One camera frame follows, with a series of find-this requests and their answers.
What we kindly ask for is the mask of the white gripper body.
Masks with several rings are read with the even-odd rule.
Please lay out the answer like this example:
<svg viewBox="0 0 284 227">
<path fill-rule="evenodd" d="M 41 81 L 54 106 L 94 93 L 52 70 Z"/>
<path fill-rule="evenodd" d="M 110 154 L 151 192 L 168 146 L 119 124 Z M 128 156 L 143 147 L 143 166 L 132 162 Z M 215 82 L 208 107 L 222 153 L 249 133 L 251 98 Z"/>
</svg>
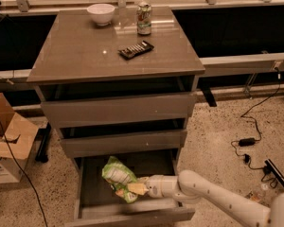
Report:
<svg viewBox="0 0 284 227">
<path fill-rule="evenodd" d="M 153 175 L 145 185 L 152 198 L 173 198 L 179 192 L 177 176 Z"/>
</svg>

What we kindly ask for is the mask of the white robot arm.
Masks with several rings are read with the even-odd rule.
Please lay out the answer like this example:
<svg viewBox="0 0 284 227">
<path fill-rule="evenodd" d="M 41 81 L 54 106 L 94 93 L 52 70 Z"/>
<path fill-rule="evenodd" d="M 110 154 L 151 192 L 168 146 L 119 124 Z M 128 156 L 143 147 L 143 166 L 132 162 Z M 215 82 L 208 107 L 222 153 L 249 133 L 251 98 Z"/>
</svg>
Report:
<svg viewBox="0 0 284 227">
<path fill-rule="evenodd" d="M 284 227 L 284 193 L 270 207 L 222 188 L 194 171 L 183 170 L 178 176 L 152 175 L 137 183 L 128 183 L 135 194 L 152 198 L 173 198 L 193 203 L 198 198 L 210 201 L 243 227 Z"/>
</svg>

